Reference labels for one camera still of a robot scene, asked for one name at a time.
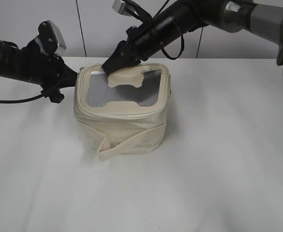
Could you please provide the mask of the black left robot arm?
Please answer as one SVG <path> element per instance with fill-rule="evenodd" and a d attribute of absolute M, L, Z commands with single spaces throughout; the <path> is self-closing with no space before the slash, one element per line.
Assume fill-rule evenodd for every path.
<path fill-rule="evenodd" d="M 23 100 L 0 100 L 0 104 L 18 104 L 40 98 L 61 103 L 62 88 L 74 87 L 78 73 L 68 67 L 62 57 L 46 55 L 40 51 L 35 40 L 23 48 L 13 42 L 0 41 L 0 77 L 39 85 L 39 95 Z"/>

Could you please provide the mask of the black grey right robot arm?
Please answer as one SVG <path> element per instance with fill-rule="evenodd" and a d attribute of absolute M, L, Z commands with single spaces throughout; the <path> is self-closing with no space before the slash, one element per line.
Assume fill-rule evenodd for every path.
<path fill-rule="evenodd" d="M 283 7 L 251 0 L 178 0 L 150 15 L 134 1 L 116 0 L 113 9 L 140 20 L 141 25 L 130 27 L 127 39 L 104 62 L 106 74 L 137 66 L 186 33 L 209 25 L 229 33 L 246 30 L 277 44 L 276 63 L 283 67 Z"/>

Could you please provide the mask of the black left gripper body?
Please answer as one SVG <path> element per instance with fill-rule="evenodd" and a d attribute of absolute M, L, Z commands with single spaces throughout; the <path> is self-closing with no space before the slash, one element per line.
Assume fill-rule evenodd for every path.
<path fill-rule="evenodd" d="M 52 103 L 60 103 L 64 95 L 60 89 L 74 87 L 78 73 L 68 67 L 62 57 L 42 53 L 36 40 L 30 41 L 24 52 L 28 53 L 28 70 L 31 77 L 39 81 L 41 94 Z"/>

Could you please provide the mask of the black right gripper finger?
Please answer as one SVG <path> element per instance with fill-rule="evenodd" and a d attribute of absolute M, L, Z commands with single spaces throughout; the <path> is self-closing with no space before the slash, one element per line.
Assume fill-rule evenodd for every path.
<path fill-rule="evenodd" d="M 141 60 L 135 56 L 127 42 L 120 41 L 113 54 L 102 64 L 102 69 L 105 73 L 113 73 L 140 63 Z"/>

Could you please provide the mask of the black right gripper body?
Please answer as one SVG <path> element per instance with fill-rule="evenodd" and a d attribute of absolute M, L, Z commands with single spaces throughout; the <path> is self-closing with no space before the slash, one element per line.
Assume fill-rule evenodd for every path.
<path fill-rule="evenodd" d="M 176 60 L 180 57 L 171 57 L 165 51 L 165 47 L 180 37 L 180 27 L 174 16 L 156 16 L 149 22 L 144 22 L 137 28 L 127 30 L 127 42 L 133 56 L 142 61 L 162 51 L 165 57 Z"/>

